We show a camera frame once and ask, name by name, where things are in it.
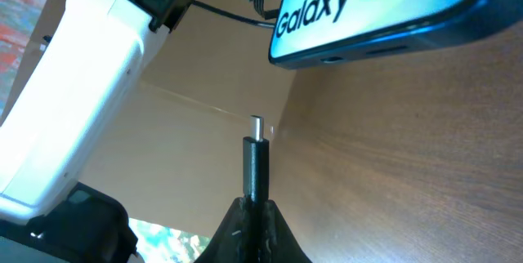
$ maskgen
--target wooden table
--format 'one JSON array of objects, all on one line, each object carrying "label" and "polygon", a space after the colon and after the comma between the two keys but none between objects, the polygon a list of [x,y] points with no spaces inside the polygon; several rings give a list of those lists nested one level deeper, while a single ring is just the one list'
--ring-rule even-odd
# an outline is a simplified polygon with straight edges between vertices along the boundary
[{"label": "wooden table", "polygon": [[314,262],[523,262],[523,23],[299,71],[272,148]]}]

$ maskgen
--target metal tip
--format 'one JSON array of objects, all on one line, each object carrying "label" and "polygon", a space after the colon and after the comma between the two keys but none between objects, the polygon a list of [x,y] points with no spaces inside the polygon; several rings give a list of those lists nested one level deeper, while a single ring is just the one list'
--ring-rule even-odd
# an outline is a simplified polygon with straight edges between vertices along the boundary
[{"label": "metal tip", "polygon": [[251,137],[256,141],[263,140],[263,117],[251,116]]}]

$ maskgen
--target beige wall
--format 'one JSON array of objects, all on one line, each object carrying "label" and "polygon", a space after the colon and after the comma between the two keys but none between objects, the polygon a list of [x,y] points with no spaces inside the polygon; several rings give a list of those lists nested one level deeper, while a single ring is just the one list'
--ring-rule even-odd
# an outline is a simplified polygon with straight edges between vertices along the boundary
[{"label": "beige wall", "polygon": [[[200,0],[258,18],[246,0]],[[20,65],[14,103],[53,34],[65,0],[48,0]],[[267,0],[277,7],[279,0]],[[129,216],[211,236],[242,194],[248,116],[276,126],[294,72],[270,65],[271,31],[191,7],[93,153],[81,182]]]}]

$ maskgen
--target colorful painting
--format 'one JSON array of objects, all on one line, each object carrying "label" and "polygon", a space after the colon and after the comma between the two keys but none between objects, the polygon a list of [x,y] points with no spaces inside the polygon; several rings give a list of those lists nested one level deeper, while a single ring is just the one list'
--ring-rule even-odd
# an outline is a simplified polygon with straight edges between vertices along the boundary
[{"label": "colorful painting", "polygon": [[46,0],[0,0],[0,114]]},{"label": "colorful painting", "polygon": [[136,247],[145,263],[193,262],[210,242],[210,238],[136,219],[129,219],[129,226],[138,237]]}]

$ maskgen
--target cable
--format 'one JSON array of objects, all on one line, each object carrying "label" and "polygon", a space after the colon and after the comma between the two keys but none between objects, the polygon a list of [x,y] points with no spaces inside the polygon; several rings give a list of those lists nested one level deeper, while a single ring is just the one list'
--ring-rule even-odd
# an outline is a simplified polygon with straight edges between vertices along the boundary
[{"label": "cable", "polygon": [[204,2],[194,1],[193,5],[195,5],[197,7],[201,7],[204,10],[211,11],[220,16],[231,18],[231,19],[237,20],[239,22],[247,23],[248,25],[258,26],[258,27],[262,27],[262,28],[266,28],[266,29],[273,29],[275,27],[274,23],[267,23],[267,22],[263,22],[263,21],[258,21],[258,20],[253,20],[253,19],[242,17],[242,16],[238,16],[238,15],[230,13],[228,11],[223,11],[221,9],[210,6]]}]

